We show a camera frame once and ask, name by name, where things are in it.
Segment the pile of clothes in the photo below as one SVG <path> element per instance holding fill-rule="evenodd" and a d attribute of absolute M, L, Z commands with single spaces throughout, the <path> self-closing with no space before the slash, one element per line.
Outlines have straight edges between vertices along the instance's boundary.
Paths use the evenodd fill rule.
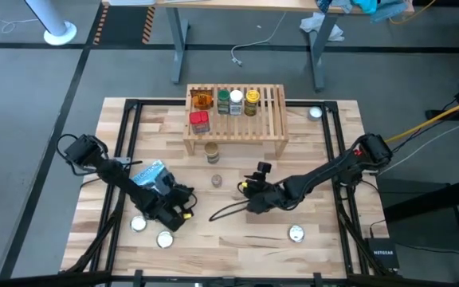
<path fill-rule="evenodd" d="M 406 0 L 316 0 L 321 12 L 314 12 L 316 20 L 322 20 L 330 7 L 339 7 L 349 14 L 354 6 L 370 15 L 370 21 L 380 22 L 406 12 L 409 4 Z"/>

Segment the red-lid paprika tin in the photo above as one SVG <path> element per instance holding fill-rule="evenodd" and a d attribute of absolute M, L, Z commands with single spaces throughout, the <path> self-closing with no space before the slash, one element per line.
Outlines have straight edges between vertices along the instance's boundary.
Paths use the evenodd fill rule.
<path fill-rule="evenodd" d="M 205 110 L 191 112 L 189 114 L 189 123 L 194 134 L 207 133 L 210 130 L 209 113 Z"/>

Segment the black yellow-striped floor mat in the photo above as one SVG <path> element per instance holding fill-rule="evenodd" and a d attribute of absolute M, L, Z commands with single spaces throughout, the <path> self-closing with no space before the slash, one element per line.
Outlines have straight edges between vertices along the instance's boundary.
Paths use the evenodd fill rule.
<path fill-rule="evenodd" d="M 151 40 L 155 7 L 100 4 L 95 18 L 94 45 L 145 45 Z"/>

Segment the silver tin lower left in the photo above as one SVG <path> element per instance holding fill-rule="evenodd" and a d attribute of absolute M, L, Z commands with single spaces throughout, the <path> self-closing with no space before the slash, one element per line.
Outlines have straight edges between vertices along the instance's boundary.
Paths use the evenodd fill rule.
<path fill-rule="evenodd" d="M 147 220 L 143 215 L 136 215 L 130 221 L 130 228 L 133 232 L 139 233 L 146 229 Z"/>

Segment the white-lid bagel seasoning jar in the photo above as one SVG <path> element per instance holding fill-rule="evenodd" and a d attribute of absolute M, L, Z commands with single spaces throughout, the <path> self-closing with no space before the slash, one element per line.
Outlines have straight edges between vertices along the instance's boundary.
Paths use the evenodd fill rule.
<path fill-rule="evenodd" d="M 239 116 L 242 113 L 243 93 L 240 90 L 234 89 L 229 94 L 229 114 L 232 116 Z"/>

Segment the blue Yellowstone book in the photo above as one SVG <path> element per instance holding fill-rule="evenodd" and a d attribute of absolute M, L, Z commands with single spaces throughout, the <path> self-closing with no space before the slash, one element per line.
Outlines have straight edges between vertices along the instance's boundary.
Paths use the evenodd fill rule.
<path fill-rule="evenodd" d="M 168 195 L 175 184 L 175 177 L 161 160 L 156 160 L 131 180 L 138 186 L 151 189 L 161 195 Z"/>

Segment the tan-lid spice jar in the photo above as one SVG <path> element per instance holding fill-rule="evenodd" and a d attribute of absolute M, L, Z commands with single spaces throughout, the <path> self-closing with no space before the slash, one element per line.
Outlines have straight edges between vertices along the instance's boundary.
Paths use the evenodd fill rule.
<path fill-rule="evenodd" d="M 204 152 L 208 163 L 215 164 L 219 161 L 219 149 L 215 142 L 206 143 Z"/>

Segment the green-lid herb jar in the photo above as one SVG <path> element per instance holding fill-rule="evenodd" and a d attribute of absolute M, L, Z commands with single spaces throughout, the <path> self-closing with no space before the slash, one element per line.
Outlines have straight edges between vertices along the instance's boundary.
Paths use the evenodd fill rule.
<path fill-rule="evenodd" d="M 228 90 L 221 89 L 218 91 L 217 103 L 220 115 L 230 114 L 230 92 Z"/>

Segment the orange spice packet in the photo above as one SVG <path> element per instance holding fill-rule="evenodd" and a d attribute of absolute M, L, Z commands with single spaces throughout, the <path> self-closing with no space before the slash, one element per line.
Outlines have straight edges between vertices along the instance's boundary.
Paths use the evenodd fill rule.
<path fill-rule="evenodd" d="M 199 110 L 209 110 L 214 106 L 214 94 L 208 89 L 191 89 L 192 105 Z"/>

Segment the black aluminium table frame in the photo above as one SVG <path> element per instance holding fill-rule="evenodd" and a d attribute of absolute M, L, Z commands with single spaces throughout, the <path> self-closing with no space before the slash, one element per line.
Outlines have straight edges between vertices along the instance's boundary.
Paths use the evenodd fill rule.
<path fill-rule="evenodd" d="M 340 189 L 330 182 L 320 184 L 295 210 L 271 210 L 265 214 L 241 212 L 210 221 L 209 217 L 229 204 L 242 201 L 237 183 L 254 172 L 261 161 L 272 164 L 268 180 L 276 182 L 290 175 L 307 173 L 350 146 L 363 132 L 359 107 L 353 100 L 324 101 L 326 120 L 307 118 L 311 101 L 286 104 L 289 142 L 277 158 L 274 146 L 265 144 L 223 144 L 220 160 L 210 164 L 196 144 L 188 155 L 182 134 L 185 101 L 147 99 L 139 120 L 122 124 L 125 99 L 108 98 L 103 103 L 96 135 L 110 148 L 122 132 L 123 152 L 131 152 L 141 165 L 162 160 L 175 178 L 194 188 L 198 202 L 194 217 L 174 232 L 171 247 L 161 249 L 156 237 L 163 230 L 149 222 L 144 231 L 130 228 L 137 215 L 126 201 L 117 232 L 104 241 L 98 270 L 111 269 L 120 280 L 131 278 L 136 270 L 152 280 L 206 281 L 218 284 L 231 278 L 236 284 L 258 281 L 263 284 L 307 284 L 315 273 L 331 285 L 341 283 L 348 272 L 359 272 L 364 261 L 355 240 L 338 222 L 335 198 Z M 136 134 L 136 141 L 128 137 Z M 222 177 L 219 188 L 213 175 Z M 292 225 L 302 226 L 300 243 L 288 236 Z"/>

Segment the black Netgear switch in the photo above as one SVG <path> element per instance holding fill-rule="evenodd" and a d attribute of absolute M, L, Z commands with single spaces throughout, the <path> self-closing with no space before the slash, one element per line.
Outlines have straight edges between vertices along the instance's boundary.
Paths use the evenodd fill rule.
<path fill-rule="evenodd" d="M 387 269 L 398 269 L 395 244 L 389 238 L 367 238 L 366 243 L 375 258 Z"/>

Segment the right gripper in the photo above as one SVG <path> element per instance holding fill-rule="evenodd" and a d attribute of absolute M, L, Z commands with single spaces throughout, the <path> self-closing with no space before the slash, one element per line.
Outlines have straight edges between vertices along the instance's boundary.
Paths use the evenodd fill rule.
<path fill-rule="evenodd" d="M 290 203 L 286 190 L 279 184 L 266 181 L 266 175 L 271 171 L 270 163 L 259 162 L 257 170 L 251 175 L 245 176 L 245 181 L 239 183 L 239 191 L 248 199 L 229 204 L 216 211 L 209 217 L 210 221 L 248 211 L 254 214 L 262 214 L 272 208 L 285 209 Z"/>

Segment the wooden slatted shelf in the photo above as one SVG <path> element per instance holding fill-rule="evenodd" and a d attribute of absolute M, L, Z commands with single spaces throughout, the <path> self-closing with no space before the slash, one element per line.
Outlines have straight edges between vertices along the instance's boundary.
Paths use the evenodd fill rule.
<path fill-rule="evenodd" d="M 216 95 L 225 89 L 248 92 L 256 90 L 261 98 L 258 102 L 257 114 L 247 116 L 219 115 L 218 103 L 208 111 L 210 130 L 199 135 L 194 134 L 189 117 L 196 109 L 192 103 L 192 90 L 211 91 Z M 273 143 L 275 155 L 279 158 L 289 141 L 288 121 L 283 85 L 275 84 L 188 84 L 185 103 L 185 124 L 183 143 L 188 155 L 194 154 L 196 144 L 215 142 L 218 144 L 257 144 Z"/>

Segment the crumpled white cloth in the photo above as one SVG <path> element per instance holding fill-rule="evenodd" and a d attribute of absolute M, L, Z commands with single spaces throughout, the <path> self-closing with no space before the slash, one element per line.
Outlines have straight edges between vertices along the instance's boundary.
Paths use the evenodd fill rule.
<path fill-rule="evenodd" d="M 309 18 L 303 18 L 300 20 L 300 29 L 305 33 L 321 31 L 322 25 L 328 24 L 329 20 L 337 20 L 337 17 L 325 16 L 322 13 L 313 12 Z M 331 42 L 342 42 L 345 40 L 343 30 L 339 28 L 335 23 L 331 25 L 331 31 L 328 35 L 328 41 Z"/>

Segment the yellow-lid dark spice jar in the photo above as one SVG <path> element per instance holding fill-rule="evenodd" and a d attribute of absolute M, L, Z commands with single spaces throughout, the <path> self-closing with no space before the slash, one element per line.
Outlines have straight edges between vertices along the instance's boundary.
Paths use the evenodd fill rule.
<path fill-rule="evenodd" d="M 247 116 L 255 116 L 257 114 L 257 106 L 260 102 L 261 94 L 254 89 L 249 90 L 245 95 L 244 113 Z"/>

